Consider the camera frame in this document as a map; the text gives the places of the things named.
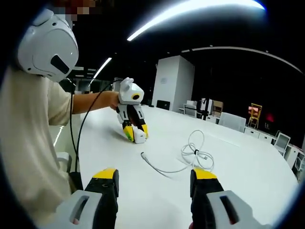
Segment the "black cable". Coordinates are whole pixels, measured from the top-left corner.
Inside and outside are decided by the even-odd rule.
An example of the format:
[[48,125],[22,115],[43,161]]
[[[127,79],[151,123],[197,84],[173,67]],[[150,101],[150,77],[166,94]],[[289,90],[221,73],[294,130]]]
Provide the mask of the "black cable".
[[80,146],[80,139],[81,139],[81,131],[82,131],[82,128],[83,128],[83,126],[84,126],[84,123],[85,123],[85,120],[86,120],[86,118],[87,118],[87,116],[88,116],[88,114],[89,114],[89,112],[91,111],[91,109],[92,109],[92,107],[93,107],[93,105],[95,104],[95,102],[96,102],[96,100],[100,97],[100,95],[111,85],[111,84],[113,84],[113,83],[115,83],[115,82],[117,82],[117,81],[122,81],[122,80],[115,80],[115,81],[112,81],[111,83],[109,83],[97,96],[96,96],[96,98],[94,99],[94,101],[92,102],[92,104],[91,104],[91,106],[90,106],[90,108],[89,108],[89,110],[87,111],[87,113],[86,113],[86,115],[85,115],[85,117],[84,117],[84,119],[83,119],[83,121],[82,121],[82,123],[81,123],[81,127],[80,127],[80,131],[79,131],[79,134],[78,134],[78,139],[77,139],[77,147],[76,147],[76,157],[77,158],[79,158],[78,157],[78,150],[79,150],[79,146]]
[[77,154],[77,151],[76,151],[76,146],[75,146],[75,142],[74,142],[74,137],[73,137],[73,131],[72,131],[72,104],[73,104],[73,91],[74,91],[74,85],[71,81],[71,84],[72,84],[72,88],[71,88],[71,103],[70,103],[70,134],[71,134],[71,140],[72,140],[72,144],[73,144],[73,148],[74,148],[74,151],[75,151],[75,155],[76,155],[76,158],[75,160],[79,160],[78,159],[78,154]]

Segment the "small white robot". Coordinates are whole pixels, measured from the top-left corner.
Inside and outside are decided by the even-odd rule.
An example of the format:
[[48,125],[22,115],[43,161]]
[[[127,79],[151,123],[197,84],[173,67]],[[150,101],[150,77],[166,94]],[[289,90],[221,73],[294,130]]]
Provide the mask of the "small white robot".
[[133,83],[133,79],[126,78],[121,82],[120,103],[116,110],[118,119],[127,138],[137,144],[144,143],[148,138],[147,125],[140,105],[143,97],[144,91]]

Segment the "white cable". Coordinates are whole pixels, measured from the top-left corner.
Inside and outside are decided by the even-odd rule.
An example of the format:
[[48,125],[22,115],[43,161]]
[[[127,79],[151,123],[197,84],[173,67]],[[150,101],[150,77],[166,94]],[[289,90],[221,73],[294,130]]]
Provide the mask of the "white cable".
[[[202,143],[200,145],[200,147],[197,149],[196,148],[196,145],[191,142],[191,136],[196,133],[196,132],[200,132],[203,136],[203,140],[202,140]],[[204,170],[210,170],[212,171],[212,169],[214,168],[214,158],[211,154],[207,153],[207,152],[204,152],[204,151],[201,151],[202,147],[203,147],[203,144],[204,144],[204,133],[201,131],[201,130],[194,130],[189,138],[188,138],[188,143],[186,145],[184,145],[182,148],[181,148],[181,156],[182,158],[184,159],[184,161],[186,162],[187,166],[180,169],[180,170],[177,170],[177,171],[164,171],[164,170],[161,170],[161,169],[158,169],[156,168],[155,166],[153,166],[149,160],[147,159],[147,157],[144,155],[144,153],[141,153],[141,157],[143,158],[144,161],[146,161],[147,164],[149,164],[154,170],[156,170],[158,173],[162,174],[163,176],[165,177],[168,177],[167,175],[163,174],[163,173],[178,173],[178,172],[181,172],[185,169],[187,169],[188,167],[192,166],[192,168],[194,169],[195,168],[195,162],[198,163],[198,167],[204,169]],[[191,155],[193,155],[193,159],[189,162],[187,160],[187,157],[190,157]],[[212,165],[210,167],[205,167],[203,166],[201,163],[200,163],[200,159],[202,160],[207,160],[207,159],[210,159],[212,161]]]

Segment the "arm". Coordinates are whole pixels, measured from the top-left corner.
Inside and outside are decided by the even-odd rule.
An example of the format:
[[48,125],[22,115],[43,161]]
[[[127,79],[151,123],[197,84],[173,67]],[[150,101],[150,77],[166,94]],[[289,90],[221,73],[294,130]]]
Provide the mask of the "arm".
[[[73,97],[73,114],[81,114],[85,113],[89,110],[90,106],[92,105],[93,101],[96,99],[99,93],[94,94],[75,94]],[[92,107],[92,111],[111,107],[113,110],[116,109],[119,103],[119,93],[106,91],[102,92],[99,98],[96,100]]]

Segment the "white table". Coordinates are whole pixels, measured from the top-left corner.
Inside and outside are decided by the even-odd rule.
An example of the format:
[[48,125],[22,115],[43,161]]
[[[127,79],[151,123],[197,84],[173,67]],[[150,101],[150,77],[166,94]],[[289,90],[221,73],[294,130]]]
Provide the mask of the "white table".
[[273,145],[183,114],[142,109],[150,135],[144,144],[127,140],[110,108],[90,112],[81,134],[79,156],[84,187],[94,174],[107,167],[119,170],[116,229],[188,228],[192,221],[190,169],[168,179],[146,164],[140,153],[145,152],[160,169],[178,170],[184,167],[177,160],[180,148],[196,129],[205,133],[203,150],[213,155],[213,173],[223,188],[248,203],[260,223],[275,223],[289,205],[297,181]]

